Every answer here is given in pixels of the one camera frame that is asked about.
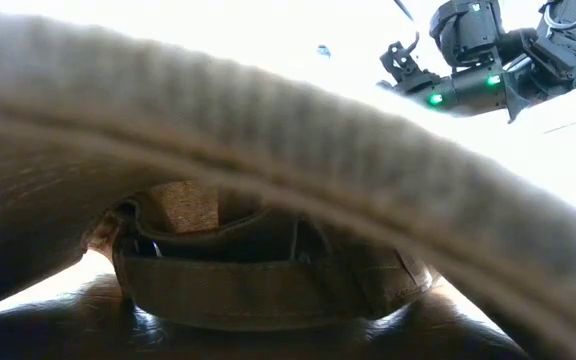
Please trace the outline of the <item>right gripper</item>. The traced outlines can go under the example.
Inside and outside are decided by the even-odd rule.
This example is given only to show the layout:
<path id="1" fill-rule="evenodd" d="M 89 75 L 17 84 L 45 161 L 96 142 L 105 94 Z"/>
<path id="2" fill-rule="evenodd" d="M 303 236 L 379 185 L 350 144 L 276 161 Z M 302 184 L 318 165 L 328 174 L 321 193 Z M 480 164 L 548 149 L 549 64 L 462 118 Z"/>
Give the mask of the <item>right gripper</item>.
<path id="1" fill-rule="evenodd" d="M 449 112 L 456 105 L 456 90 L 450 77 L 421 74 L 399 82 L 395 92 L 427 109 Z"/>

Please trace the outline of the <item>beige cap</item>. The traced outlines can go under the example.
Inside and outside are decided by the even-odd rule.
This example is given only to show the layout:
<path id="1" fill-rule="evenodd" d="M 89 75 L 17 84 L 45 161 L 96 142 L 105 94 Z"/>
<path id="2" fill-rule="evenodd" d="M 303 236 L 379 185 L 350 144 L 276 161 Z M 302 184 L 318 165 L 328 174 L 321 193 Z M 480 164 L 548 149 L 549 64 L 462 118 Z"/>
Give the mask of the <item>beige cap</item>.
<path id="1" fill-rule="evenodd" d="M 0 13 L 0 300 L 97 249 L 151 314 L 290 330 L 443 275 L 528 354 L 576 360 L 576 206 L 391 104 Z"/>

